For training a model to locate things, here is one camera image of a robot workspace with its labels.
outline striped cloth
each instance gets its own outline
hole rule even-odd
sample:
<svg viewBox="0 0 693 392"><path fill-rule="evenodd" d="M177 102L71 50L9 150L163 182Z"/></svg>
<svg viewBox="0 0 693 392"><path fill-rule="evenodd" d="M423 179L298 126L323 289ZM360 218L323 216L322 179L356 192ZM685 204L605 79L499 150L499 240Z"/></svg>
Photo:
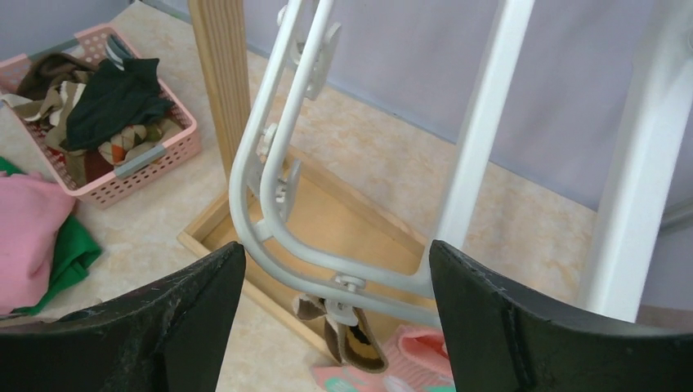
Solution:
<svg viewBox="0 0 693 392"><path fill-rule="evenodd" d="M315 382L328 392L454 392L443 332L402 325L382 347L390 363L379 374L352 366L313 367Z"/></svg>

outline gray basket handle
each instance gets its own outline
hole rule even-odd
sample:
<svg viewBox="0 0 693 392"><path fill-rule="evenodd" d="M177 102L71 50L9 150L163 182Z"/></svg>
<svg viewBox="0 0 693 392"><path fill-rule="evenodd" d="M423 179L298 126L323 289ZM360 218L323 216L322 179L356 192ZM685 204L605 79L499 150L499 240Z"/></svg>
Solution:
<svg viewBox="0 0 693 392"><path fill-rule="evenodd" d="M65 42L59 43L53 47L49 47L48 49L44 49L40 52L34 53L32 55L29 55L29 60L32 62L40 59L41 57L47 55L48 53L55 53L57 51L64 51L66 49L70 49L71 47L79 47L80 43L77 38L71 38Z"/></svg>
<svg viewBox="0 0 693 392"><path fill-rule="evenodd" d="M155 145L146 153L135 157L133 160L125 163L122 166L116 167L113 172L115 173L116 177L122 180L149 165L153 161L163 157L164 155L166 155L166 149L163 147L163 145Z"/></svg>

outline white metal tube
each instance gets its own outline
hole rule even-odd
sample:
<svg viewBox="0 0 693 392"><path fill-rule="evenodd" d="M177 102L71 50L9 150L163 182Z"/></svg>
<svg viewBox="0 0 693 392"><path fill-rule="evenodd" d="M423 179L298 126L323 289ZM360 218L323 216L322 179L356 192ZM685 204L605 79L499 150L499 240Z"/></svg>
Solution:
<svg viewBox="0 0 693 392"><path fill-rule="evenodd" d="M276 93L279 77L288 54L290 38L297 16L300 15L301 6L302 0L290 0L288 3L284 22L279 27L276 44L270 55L265 77L257 93L231 170L229 179L230 213L239 240L251 257L272 278L289 287L363 309L389 314L398 319L440 327L440 320L433 310L364 291L350 292L346 287L338 283L312 278L288 269L266 250L262 241L254 232L247 207L248 162L251 155L255 154L255 147L261 134L262 125L266 121L271 99Z"/></svg>
<svg viewBox="0 0 693 392"><path fill-rule="evenodd" d="M460 127L457 159L449 169L438 221L416 273L421 282L431 281L428 252L432 240L443 240L461 249L467 237L533 7L534 0L505 0L496 11L474 92Z"/></svg>
<svg viewBox="0 0 693 392"><path fill-rule="evenodd" d="M691 0L659 0L633 66L578 305L632 322L693 104Z"/></svg>
<svg viewBox="0 0 693 392"><path fill-rule="evenodd" d="M430 283L417 284L409 275L400 274L390 269L380 268L306 245L287 229L276 207L276 179L281 174L291 135L301 111L308 83L311 80L313 66L320 53L320 45L327 31L332 6L333 0L320 0L318 4L306 45L303 48L301 61L298 64L293 84L288 92L284 112L279 120L270 152L267 155L260 182L259 196L266 227L287 251L305 262L367 281L381 283L389 287L397 287L403 291L432 297L432 292L428 290Z"/></svg>

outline pink fabric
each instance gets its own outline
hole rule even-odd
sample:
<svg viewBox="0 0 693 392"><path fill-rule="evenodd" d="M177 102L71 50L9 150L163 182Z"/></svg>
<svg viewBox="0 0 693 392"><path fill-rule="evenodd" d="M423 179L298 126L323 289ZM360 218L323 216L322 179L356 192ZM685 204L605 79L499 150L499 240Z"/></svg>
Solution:
<svg viewBox="0 0 693 392"><path fill-rule="evenodd" d="M56 235L74 202L39 173L0 175L0 314L46 293Z"/></svg>
<svg viewBox="0 0 693 392"><path fill-rule="evenodd" d="M328 392L454 392L444 344L442 331L403 325L382 347L390 363L385 372L313 367L313 377Z"/></svg>

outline wooden post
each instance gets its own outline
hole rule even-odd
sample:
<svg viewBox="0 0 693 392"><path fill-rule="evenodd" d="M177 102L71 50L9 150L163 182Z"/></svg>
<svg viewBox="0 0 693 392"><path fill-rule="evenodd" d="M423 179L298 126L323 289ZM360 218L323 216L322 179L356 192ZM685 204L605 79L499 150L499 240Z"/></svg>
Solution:
<svg viewBox="0 0 693 392"><path fill-rule="evenodd" d="M243 0L189 0L226 180L250 115Z"/></svg>

